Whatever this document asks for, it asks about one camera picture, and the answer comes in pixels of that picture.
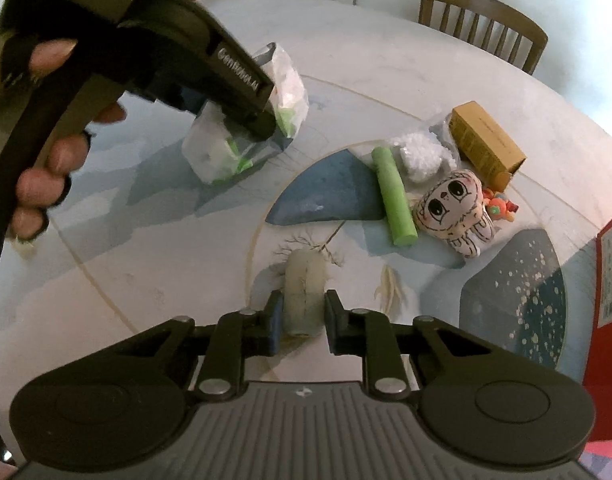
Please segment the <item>person's left hand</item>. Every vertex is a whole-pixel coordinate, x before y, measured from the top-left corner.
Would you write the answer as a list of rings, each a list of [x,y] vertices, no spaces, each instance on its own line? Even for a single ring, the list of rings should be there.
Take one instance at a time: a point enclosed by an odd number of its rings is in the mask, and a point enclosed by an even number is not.
[[[71,56],[74,40],[59,39],[33,48],[28,64],[31,82],[39,82],[63,66]],[[86,131],[57,140],[42,167],[25,170],[16,184],[17,207],[7,236],[28,242],[48,227],[48,210],[68,194],[70,175],[81,169],[90,151],[91,136]]]

